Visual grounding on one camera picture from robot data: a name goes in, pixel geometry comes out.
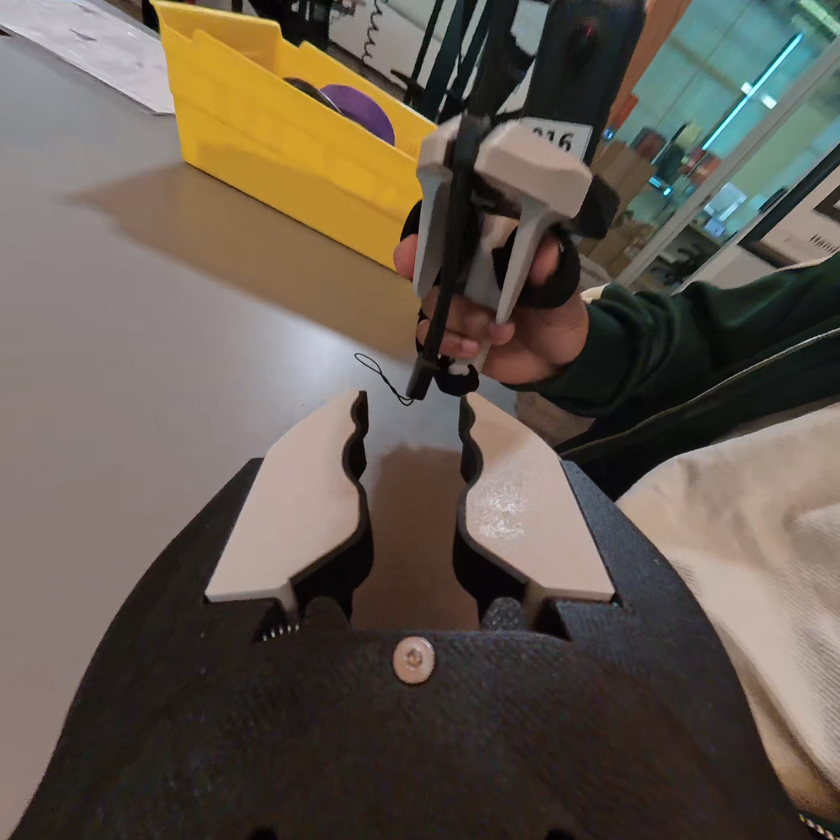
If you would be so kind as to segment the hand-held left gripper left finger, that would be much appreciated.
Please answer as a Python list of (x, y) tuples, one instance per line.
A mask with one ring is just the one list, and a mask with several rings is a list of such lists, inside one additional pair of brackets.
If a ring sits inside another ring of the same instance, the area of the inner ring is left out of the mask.
[(284, 433), (258, 468), (205, 589), (210, 603), (269, 600), (288, 619), (330, 597), (352, 613), (371, 571), (371, 523), (361, 477), (366, 391), (335, 396)]

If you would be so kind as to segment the purple filament spool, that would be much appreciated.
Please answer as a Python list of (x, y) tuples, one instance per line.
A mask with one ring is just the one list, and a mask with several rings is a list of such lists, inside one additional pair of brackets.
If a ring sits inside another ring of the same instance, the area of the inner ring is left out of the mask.
[(350, 121), (379, 140), (396, 146), (396, 133), (384, 109), (369, 94), (348, 85), (325, 85), (319, 92)]

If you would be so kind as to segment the person's right hand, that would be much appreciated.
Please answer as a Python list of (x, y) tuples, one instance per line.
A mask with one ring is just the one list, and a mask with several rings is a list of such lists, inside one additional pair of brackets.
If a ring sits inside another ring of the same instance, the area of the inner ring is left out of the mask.
[[(528, 275), (532, 287), (542, 287), (558, 268), (562, 246), (546, 234), (534, 256)], [(396, 272), (413, 278), (417, 235), (402, 240), (393, 253)], [(416, 341), (425, 345), (439, 289), (422, 299)], [(562, 307), (517, 306), (509, 320), (497, 322), (493, 310), (465, 297), (454, 296), (448, 310), (440, 352), (458, 362), (471, 362), (486, 350), (481, 371), (504, 385), (529, 385), (559, 375), (583, 351), (589, 331), (585, 303), (577, 293)]]

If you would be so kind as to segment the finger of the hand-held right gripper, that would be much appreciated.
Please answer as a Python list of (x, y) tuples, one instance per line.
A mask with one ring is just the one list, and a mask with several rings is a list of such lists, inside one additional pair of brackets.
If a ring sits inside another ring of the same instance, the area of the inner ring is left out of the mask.
[(423, 141), (416, 166), (422, 189), (413, 289), (424, 299), (441, 269), (457, 268), (469, 221), (463, 190), (455, 184), (455, 144), (464, 120), (449, 120)]
[(572, 154), (519, 122), (504, 122), (489, 133), (479, 147), (474, 171), (520, 209), (497, 306), (496, 321), (504, 323), (529, 278), (543, 235), (579, 213), (592, 174)]

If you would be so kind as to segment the yellow plastic bin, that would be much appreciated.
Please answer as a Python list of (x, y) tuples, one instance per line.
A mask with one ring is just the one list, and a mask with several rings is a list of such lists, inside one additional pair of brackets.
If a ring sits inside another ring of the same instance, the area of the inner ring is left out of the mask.
[[(186, 163), (352, 251), (392, 268), (421, 200), (423, 139), (435, 126), (272, 19), (153, 2)], [(337, 83), (371, 96), (395, 144), (287, 83)]]

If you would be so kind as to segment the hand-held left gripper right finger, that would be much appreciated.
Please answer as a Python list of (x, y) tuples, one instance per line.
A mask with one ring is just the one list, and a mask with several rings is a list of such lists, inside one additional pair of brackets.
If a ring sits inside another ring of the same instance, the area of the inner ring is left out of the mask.
[(454, 569), (479, 618), (499, 598), (517, 602), (528, 627), (546, 602), (611, 602), (614, 583), (554, 450), (475, 392), (460, 400), (458, 435)]

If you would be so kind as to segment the grey desk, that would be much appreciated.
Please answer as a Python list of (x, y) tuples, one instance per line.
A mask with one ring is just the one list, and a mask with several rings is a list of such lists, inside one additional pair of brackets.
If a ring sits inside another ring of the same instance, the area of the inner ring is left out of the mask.
[(123, 601), (247, 461), (369, 396), (357, 627), (467, 629), (458, 406), (400, 406), (410, 285), (182, 162), (155, 116), (2, 37), (2, 838)]

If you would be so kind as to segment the black tripod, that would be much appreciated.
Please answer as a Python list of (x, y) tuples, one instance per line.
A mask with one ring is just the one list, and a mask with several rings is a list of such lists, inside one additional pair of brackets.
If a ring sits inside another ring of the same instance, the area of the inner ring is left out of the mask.
[(391, 2), (422, 28), (409, 69), (390, 69), (403, 100), (441, 124), (464, 112), (516, 111), (527, 90), (549, 2)]

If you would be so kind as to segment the printed paper sheet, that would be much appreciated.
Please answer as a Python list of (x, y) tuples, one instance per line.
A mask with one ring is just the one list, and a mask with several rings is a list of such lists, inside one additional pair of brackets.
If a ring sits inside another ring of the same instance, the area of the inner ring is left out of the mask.
[(175, 113), (162, 43), (145, 27), (82, 1), (2, 1), (1, 27), (154, 114)]

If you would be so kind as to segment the person's right forearm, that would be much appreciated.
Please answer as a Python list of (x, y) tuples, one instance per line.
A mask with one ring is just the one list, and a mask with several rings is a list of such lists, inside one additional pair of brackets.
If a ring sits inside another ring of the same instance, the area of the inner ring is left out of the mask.
[(699, 396), (783, 351), (825, 336), (838, 361), (839, 256), (721, 289), (696, 281), (673, 296), (615, 283), (586, 306), (582, 352), (561, 373), (511, 388), (598, 421), (628, 422)]

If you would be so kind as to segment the person's torso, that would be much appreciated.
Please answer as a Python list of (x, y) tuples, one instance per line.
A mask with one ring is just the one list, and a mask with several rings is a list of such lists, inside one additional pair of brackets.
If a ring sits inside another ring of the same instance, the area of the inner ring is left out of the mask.
[(559, 446), (717, 631), (801, 823), (838, 838), (838, 326), (783, 339), (632, 424)]

